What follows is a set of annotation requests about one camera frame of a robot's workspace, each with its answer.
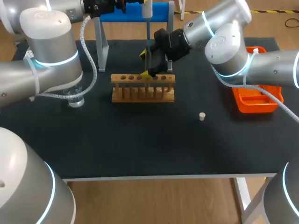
black tabletop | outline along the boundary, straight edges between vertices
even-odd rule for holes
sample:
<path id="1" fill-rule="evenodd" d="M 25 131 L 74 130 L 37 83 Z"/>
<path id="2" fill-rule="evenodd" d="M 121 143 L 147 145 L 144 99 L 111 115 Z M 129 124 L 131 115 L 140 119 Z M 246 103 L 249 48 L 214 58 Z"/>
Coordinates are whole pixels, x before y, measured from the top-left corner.
<path id="1" fill-rule="evenodd" d="M 62 178 L 215 175 L 278 172 L 299 148 L 296 124 L 283 110 L 242 114 L 232 90 L 215 77 L 204 51 L 173 64 L 175 103 L 112 104 L 111 74 L 144 71 L 144 41 L 109 41 L 107 69 L 85 104 L 39 97 L 2 109 L 0 126 L 26 141 Z M 83 88 L 91 66 L 79 43 Z M 273 38 L 247 38 L 247 46 L 278 50 Z M 87 42 L 96 60 L 95 42 Z M 14 59 L 27 49 L 21 44 Z M 295 89 L 285 104 L 299 113 Z M 199 113 L 206 119 L 199 121 Z"/>

orange tray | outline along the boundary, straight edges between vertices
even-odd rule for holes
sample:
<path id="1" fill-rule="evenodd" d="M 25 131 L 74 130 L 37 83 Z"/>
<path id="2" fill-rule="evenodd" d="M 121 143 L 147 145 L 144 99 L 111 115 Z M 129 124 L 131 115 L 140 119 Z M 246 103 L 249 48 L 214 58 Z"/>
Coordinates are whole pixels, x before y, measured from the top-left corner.
<path id="1" fill-rule="evenodd" d="M 253 49 L 258 48 L 259 53 L 265 53 L 266 49 L 258 46 L 246 47 L 247 52 L 253 53 Z M 281 87 L 271 85 L 259 85 L 282 103 L 284 99 L 281 95 Z M 242 113 L 272 113 L 278 107 L 268 96 L 258 90 L 248 90 L 246 88 L 232 88 L 238 108 Z"/>

wooden test tube rack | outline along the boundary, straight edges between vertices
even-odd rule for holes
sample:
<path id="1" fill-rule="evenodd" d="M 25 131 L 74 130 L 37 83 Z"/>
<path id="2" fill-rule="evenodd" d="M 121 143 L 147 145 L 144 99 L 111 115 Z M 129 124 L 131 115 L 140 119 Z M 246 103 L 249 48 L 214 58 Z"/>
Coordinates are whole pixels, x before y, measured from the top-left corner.
<path id="1" fill-rule="evenodd" d="M 142 78 L 141 75 L 112 74 L 115 84 L 112 93 L 113 103 L 172 103 L 174 102 L 173 84 L 175 75 L 156 75 Z M 165 87 L 120 87 L 119 84 L 165 84 Z"/>

wooden floor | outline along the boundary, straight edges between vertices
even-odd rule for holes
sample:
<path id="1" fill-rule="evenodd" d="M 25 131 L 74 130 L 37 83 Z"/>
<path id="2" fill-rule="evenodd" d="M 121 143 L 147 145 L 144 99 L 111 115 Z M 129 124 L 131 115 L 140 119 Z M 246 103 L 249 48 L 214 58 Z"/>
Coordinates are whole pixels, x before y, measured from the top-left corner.
<path id="1" fill-rule="evenodd" d="M 218 0 L 186 0 L 186 11 L 206 10 Z M 296 0 L 248 0 L 252 10 L 299 10 Z M 175 18 L 175 28 L 196 15 Z M 246 37 L 275 37 L 281 49 L 299 49 L 299 28 L 286 28 L 285 20 L 299 14 L 252 14 Z M 145 39 L 144 23 L 106 23 L 108 39 Z M 80 24 L 73 25 L 76 39 Z M 166 27 L 155 23 L 151 29 Z M 13 35 L 0 23 L 0 61 L 10 61 L 15 53 Z M 94 40 L 93 24 L 85 38 Z M 253 197 L 263 178 L 247 178 Z M 76 224 L 239 224 L 240 214 L 230 179 L 143 180 L 72 182 L 77 202 Z M 260 218 L 256 224 L 262 224 Z"/>

blue stand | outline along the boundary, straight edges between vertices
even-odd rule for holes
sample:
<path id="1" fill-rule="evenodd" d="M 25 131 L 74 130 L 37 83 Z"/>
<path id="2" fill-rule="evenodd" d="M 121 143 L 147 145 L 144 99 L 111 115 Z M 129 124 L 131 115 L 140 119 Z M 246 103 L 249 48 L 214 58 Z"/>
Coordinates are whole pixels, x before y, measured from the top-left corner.
<path id="1" fill-rule="evenodd" d="M 174 1 L 153 2 L 153 16 L 151 22 L 167 22 L 167 32 L 174 30 Z M 105 71 L 109 46 L 107 43 L 103 22 L 145 22 L 142 17 L 142 4 L 127 4 L 127 13 L 115 9 L 114 13 L 94 18 L 94 28 L 98 51 L 99 71 Z M 172 63 L 168 62 L 168 71 L 172 71 Z"/>

